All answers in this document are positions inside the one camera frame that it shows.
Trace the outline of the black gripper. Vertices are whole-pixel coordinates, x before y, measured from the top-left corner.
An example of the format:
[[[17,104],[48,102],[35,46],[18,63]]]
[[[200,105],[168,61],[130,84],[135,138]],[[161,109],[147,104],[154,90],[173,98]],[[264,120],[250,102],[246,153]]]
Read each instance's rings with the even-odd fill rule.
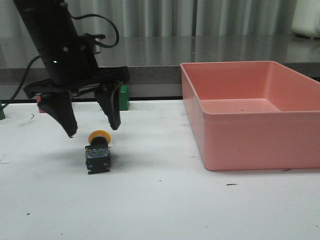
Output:
[[[121,125],[121,84],[130,79],[129,70],[123,67],[99,67],[95,58],[96,48],[106,48],[101,42],[103,34],[88,34],[64,42],[55,47],[39,49],[39,56],[49,78],[24,87],[30,99],[36,95],[47,96],[49,113],[72,138],[78,129],[69,91],[76,96],[94,91],[102,111],[112,130]]]

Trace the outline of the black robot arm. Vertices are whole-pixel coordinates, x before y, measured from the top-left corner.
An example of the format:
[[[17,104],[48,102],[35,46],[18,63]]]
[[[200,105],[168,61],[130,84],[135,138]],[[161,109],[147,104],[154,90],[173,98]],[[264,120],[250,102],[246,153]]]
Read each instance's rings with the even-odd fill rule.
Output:
[[[49,75],[24,87],[28,98],[40,96],[38,108],[54,118],[69,137],[78,126],[72,97],[93,93],[110,127],[121,124],[120,89],[130,78],[127,67],[100,67],[95,46],[104,35],[78,35],[63,0],[16,0],[23,23]]]

